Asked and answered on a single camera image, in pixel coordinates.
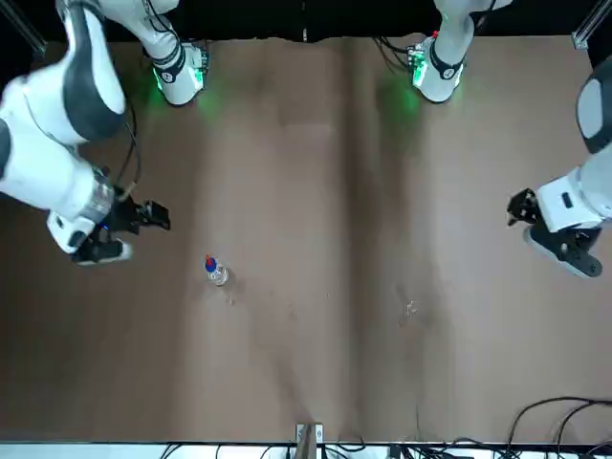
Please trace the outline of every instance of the blue bottle cap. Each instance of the blue bottle cap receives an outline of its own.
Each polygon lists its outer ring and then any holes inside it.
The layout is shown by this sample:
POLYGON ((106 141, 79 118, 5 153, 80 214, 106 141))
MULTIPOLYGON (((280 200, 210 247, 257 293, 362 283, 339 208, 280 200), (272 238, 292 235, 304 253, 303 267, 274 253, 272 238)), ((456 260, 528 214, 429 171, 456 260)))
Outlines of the blue bottle cap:
POLYGON ((217 269, 217 260, 215 260, 210 255, 207 255, 207 262, 205 263, 205 267, 209 273, 214 273, 214 270, 217 269))

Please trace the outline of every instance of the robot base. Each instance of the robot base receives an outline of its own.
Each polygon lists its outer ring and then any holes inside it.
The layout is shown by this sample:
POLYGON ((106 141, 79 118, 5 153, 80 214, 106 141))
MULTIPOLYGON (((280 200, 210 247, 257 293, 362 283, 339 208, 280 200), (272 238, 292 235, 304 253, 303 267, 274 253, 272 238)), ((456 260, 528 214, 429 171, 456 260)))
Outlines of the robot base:
POLYGON ((155 66, 158 88, 170 105, 181 106, 190 102, 204 89, 208 73, 208 53, 191 43, 181 45, 185 60, 175 68, 155 66))
POLYGON ((461 65, 457 72, 453 72, 451 78, 443 79, 431 62, 431 47, 434 41, 435 38, 430 36, 411 50, 421 56, 421 58, 414 59, 411 65, 412 85, 421 91, 426 99, 441 103, 447 101, 459 85, 464 65, 461 65))

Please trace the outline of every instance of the metal bracket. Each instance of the metal bracket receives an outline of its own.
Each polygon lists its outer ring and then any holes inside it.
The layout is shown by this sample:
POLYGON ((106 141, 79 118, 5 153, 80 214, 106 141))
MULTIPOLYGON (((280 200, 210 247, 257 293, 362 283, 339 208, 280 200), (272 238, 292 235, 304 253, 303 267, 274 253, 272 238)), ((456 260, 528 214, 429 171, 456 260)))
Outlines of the metal bracket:
POLYGON ((298 424, 295 441, 295 459, 317 459, 317 444, 323 443, 323 424, 298 424))

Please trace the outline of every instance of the wire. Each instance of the wire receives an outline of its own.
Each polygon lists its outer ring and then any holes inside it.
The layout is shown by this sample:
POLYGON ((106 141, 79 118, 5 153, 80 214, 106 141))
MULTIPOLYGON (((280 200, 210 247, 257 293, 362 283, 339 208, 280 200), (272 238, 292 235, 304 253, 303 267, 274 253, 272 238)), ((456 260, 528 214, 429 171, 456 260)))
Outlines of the wire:
POLYGON ((361 436, 360 436, 360 443, 361 444, 358 447, 356 447, 356 448, 347 448, 347 447, 341 445, 340 443, 335 443, 334 446, 336 448, 341 449, 344 452, 348 452, 348 453, 351 453, 351 452, 360 452, 360 451, 363 451, 365 449, 365 442, 363 441, 363 437, 361 437, 361 436))
POLYGON ((491 0, 491 4, 489 5, 489 8, 484 12, 482 16, 480 16, 480 19, 478 19, 478 23, 476 24, 476 27, 474 29, 474 36, 477 36, 478 34, 482 32, 483 28, 489 21, 489 16, 491 15, 491 11, 493 11, 493 9, 495 8, 496 3, 497 3, 497 0, 491 0))
POLYGON ((397 55, 394 54, 394 57, 396 58, 396 60, 398 60, 399 62, 393 62, 389 56, 386 54, 385 49, 383 47, 383 44, 378 40, 378 38, 372 38, 374 40, 374 43, 376 44, 376 47, 379 49, 379 51, 381 52, 381 56, 382 59, 384 60, 384 64, 386 65, 387 69, 389 69, 389 71, 396 75, 397 72, 402 72, 402 73, 407 73, 408 72, 408 68, 407 68, 407 63, 403 62, 397 55))
POLYGON ((605 442, 603 442, 603 443, 599 443, 598 445, 596 445, 596 446, 592 447, 591 449, 589 449, 588 451, 586 451, 586 454, 585 454, 585 455, 586 455, 586 456, 590 456, 590 455, 592 455, 592 454, 593 454, 595 451, 597 451, 598 449, 605 448, 605 447, 609 447, 609 446, 612 446, 612 440, 607 440, 607 441, 605 441, 605 442))
POLYGON ((130 148, 129 150, 127 150, 127 155, 125 156, 125 160, 123 160, 123 165, 121 166, 117 179, 115 179, 115 186, 119 184, 121 178, 123 177, 123 174, 125 173, 125 169, 127 169, 127 165, 129 164, 132 158, 132 153, 134 152, 134 148, 136 147, 134 139, 138 137, 138 123, 136 119, 136 111, 134 110, 134 104, 128 97, 126 97, 125 99, 127 100, 127 104, 129 105, 130 112, 132 114, 132 134, 134 134, 134 136, 132 137, 130 135, 130 148))
POLYGON ((581 404, 580 406, 574 408, 572 411, 570 411, 567 416, 565 416, 565 419, 563 420, 563 422, 561 423, 561 425, 558 428, 558 432, 557 432, 557 457, 559 457, 561 455, 561 441, 563 440, 563 431, 565 430, 565 428, 567 427, 567 424, 570 422, 570 419, 572 419, 572 417, 578 413, 580 413, 581 411, 583 411, 584 409, 588 408, 589 406, 593 406, 592 403, 587 403, 587 404, 581 404))
POLYGON ((383 36, 375 37, 375 40, 378 40, 381 43, 381 46, 384 46, 387 50, 389 50, 393 54, 393 56, 395 57, 395 60, 400 64, 401 67, 403 68, 407 67, 408 65, 407 60, 403 60, 401 56, 408 55, 408 50, 403 49, 403 48, 398 48, 397 46, 392 45, 391 42, 383 36))
POLYGON ((333 452, 334 454, 336 454, 337 457, 341 457, 342 459, 348 459, 348 456, 340 451, 336 451, 335 449, 330 449, 328 448, 326 445, 323 445, 323 451, 324 452, 333 452))
POLYGON ((389 39, 386 36, 379 36, 377 37, 384 46, 386 46, 389 50, 395 52, 395 53, 400 53, 401 55, 407 55, 408 54, 408 50, 405 48, 400 48, 398 46, 395 46, 394 44, 392 44, 389 39))
POLYGON ((149 23, 151 24, 151 27, 153 28, 153 30, 155 32, 159 32, 159 33, 164 33, 164 32, 170 32, 172 33, 177 41, 179 41, 180 43, 193 43, 194 41, 200 41, 202 38, 189 38, 189 39, 185 39, 185 38, 181 38, 177 32, 171 28, 169 28, 165 22, 162 20, 162 16, 160 14, 157 13, 157 11, 155 10, 155 7, 153 6, 153 3, 151 2, 151 0, 146 0, 147 5, 149 6, 149 8, 151 9, 151 12, 153 13, 153 15, 155 16, 155 18, 158 20, 158 22, 162 25, 162 27, 164 28, 163 30, 159 30, 157 27, 155 27, 155 24, 153 23, 153 21, 151 19, 149 19, 149 23))
POLYGON ((138 125, 136 122, 136 111, 134 110, 134 105, 129 99, 128 99, 128 104, 132 112, 132 124, 134 128, 132 129, 128 122, 125 122, 123 125, 125 129, 127 130, 127 132, 129 133, 130 138, 132 139, 132 142, 130 144, 129 150, 127 151, 127 155, 125 156, 125 160, 123 161, 123 165, 121 166, 119 175, 117 176, 117 179, 115 180, 115 186, 119 184, 121 178, 123 177, 123 174, 125 173, 125 169, 127 168, 127 165, 129 164, 130 159, 132 158, 133 152, 136 152, 136 171, 134 172, 134 179, 132 180, 132 183, 125 188, 125 191, 120 196, 119 198, 120 201, 125 201, 125 199, 127 199, 127 197, 130 195, 130 193, 134 190, 134 188, 140 181, 141 175, 142 175, 142 152, 141 152, 141 146, 139 145, 138 139, 137 139, 138 125))
POLYGON ((259 459, 264 459, 264 456, 266 455, 266 453, 272 448, 274 447, 267 447, 266 449, 264 449, 264 452, 261 453, 261 456, 259 456, 259 459))
POLYGON ((160 459, 167 459, 168 457, 170 457, 170 455, 176 451, 178 448, 180 448, 182 445, 180 444, 176 444, 176 445, 168 445, 165 449, 164 452, 162 453, 162 455, 160 456, 160 459))
POLYGON ((504 456, 507 456, 511 453, 512 444, 514 435, 516 434, 516 427, 518 426, 518 422, 523 417, 523 415, 537 406, 541 406, 543 404, 551 404, 553 402, 584 402, 585 404, 599 404, 602 406, 612 406, 612 400, 606 399, 588 399, 586 397, 572 397, 572 396, 563 396, 563 397, 553 397, 551 399, 540 400, 539 402, 535 402, 534 404, 529 404, 525 406, 523 409, 519 411, 513 421, 513 425, 510 429, 510 434, 508 435, 508 441, 506 442, 506 452, 504 456))

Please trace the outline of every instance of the green light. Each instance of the green light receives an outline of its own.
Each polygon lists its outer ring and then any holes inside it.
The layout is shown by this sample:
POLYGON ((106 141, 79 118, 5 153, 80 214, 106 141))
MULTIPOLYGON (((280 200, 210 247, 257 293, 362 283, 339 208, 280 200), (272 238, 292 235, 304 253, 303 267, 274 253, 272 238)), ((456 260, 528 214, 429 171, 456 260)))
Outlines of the green light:
POLYGON ((193 83, 195 84, 196 88, 202 89, 204 87, 204 78, 203 78, 202 71, 200 69, 196 70, 191 67, 188 68, 188 71, 189 71, 189 75, 191 76, 191 79, 193 80, 193 83))
POLYGON ((423 84, 423 79, 425 78, 425 73, 427 71, 427 63, 420 62, 415 65, 414 71, 412 72, 412 84, 417 88, 420 88, 423 84))
POLYGON ((463 73, 463 64, 461 65, 461 67, 459 67, 459 70, 457 71, 457 79, 455 79, 455 88, 459 86, 459 81, 461 80, 462 73, 463 73))
POLYGON ((153 75, 155 76, 155 79, 157 80, 157 89, 162 91, 162 82, 160 81, 160 78, 157 76, 157 72, 155 72, 155 69, 153 69, 153 75))

